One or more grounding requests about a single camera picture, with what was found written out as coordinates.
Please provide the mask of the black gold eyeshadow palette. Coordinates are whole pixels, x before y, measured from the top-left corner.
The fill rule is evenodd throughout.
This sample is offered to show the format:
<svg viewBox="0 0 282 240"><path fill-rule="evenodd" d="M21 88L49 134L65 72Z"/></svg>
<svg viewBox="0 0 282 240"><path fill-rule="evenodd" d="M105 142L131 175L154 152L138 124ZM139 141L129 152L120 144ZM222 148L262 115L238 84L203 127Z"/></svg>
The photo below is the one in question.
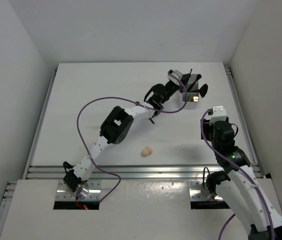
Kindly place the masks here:
<svg viewBox="0 0 282 240"><path fill-rule="evenodd" d="M199 102L200 98L199 98L199 96L193 96L191 100L193 102Z"/></svg>

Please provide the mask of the black fan makeup brush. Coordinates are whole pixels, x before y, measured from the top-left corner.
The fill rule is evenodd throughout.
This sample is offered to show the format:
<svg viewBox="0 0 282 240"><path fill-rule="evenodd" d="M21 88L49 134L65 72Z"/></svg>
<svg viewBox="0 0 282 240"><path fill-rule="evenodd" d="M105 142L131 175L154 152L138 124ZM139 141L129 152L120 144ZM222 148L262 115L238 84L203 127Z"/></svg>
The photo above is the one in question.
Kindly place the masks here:
<svg viewBox="0 0 282 240"><path fill-rule="evenodd" d="M199 95L204 98L208 92L209 86L205 83L200 89L197 90Z"/></svg>

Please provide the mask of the large black powder brush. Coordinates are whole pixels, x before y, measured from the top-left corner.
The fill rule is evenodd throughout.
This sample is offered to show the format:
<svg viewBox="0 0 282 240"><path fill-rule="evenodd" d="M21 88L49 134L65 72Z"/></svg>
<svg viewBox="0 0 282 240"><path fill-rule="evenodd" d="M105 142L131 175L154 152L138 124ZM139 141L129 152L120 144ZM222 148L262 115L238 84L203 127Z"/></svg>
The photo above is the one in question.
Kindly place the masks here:
<svg viewBox="0 0 282 240"><path fill-rule="evenodd" d="M199 80L202 78L201 74L191 74L187 84L186 90L188 93L194 93L199 89Z"/></svg>

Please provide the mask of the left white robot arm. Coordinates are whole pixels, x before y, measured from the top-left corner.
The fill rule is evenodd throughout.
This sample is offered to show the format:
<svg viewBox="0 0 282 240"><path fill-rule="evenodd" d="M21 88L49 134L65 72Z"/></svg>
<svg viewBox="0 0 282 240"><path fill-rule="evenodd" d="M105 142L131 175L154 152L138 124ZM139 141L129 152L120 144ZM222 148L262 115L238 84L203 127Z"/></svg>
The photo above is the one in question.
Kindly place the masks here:
<svg viewBox="0 0 282 240"><path fill-rule="evenodd" d="M98 169L105 174L115 176L118 178L118 182L120 182L121 177L118 174L104 170L98 166L97 159L100 154L108 147L112 145L118 145L123 142L134 122L138 120L152 121L153 118L157 117L160 113L174 114L180 112L185 107L184 105L177 110L166 111L164 110L164 103L166 103L177 91L186 92L187 82L188 81L183 78L177 79L172 76L172 74L169 74L168 82L165 85L158 83L151 87L151 89L146 93L143 103L134 102L122 97L111 96L97 98L82 107L77 115L76 128L87 152L87 157L85 157L75 166L72 166L67 161L63 163L63 168L65 170L63 182L68 187L70 192L75 193L79 187L86 183L91 177L94 169ZM134 106L130 108L115 106L101 124L97 141L94 143L92 148L89 149L79 126L80 117L83 113L83 110L97 101L115 98L117 100L133 103Z"/></svg>

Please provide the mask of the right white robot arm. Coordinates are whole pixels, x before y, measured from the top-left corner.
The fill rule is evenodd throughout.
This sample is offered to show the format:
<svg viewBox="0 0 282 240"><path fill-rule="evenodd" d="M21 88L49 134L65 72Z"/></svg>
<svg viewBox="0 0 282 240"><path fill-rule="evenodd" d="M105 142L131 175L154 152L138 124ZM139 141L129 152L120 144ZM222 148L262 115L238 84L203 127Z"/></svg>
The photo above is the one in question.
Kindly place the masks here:
<svg viewBox="0 0 282 240"><path fill-rule="evenodd" d="M200 130L222 168L205 180L210 194L222 197L242 223L248 239L282 240L282 216L260 186L246 154L236 146L229 118L202 117Z"/></svg>

